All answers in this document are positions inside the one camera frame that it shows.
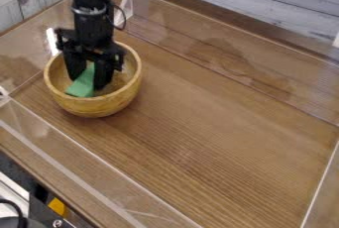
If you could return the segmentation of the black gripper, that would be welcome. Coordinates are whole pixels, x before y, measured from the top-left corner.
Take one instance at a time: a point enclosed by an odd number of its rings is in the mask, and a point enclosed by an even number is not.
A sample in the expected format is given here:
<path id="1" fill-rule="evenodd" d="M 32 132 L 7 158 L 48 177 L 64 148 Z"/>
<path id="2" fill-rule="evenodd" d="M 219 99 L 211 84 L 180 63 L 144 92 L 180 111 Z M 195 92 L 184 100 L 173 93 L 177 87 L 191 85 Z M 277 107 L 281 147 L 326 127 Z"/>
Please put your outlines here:
<path id="1" fill-rule="evenodd" d="M 85 70 L 85 63 L 93 63 L 93 89 L 101 90 L 111 83 L 116 70 L 121 70 L 124 50 L 112 40 L 115 5 L 101 7 L 72 6 L 75 27 L 56 28 L 57 49 L 64 53 L 71 80 Z"/>

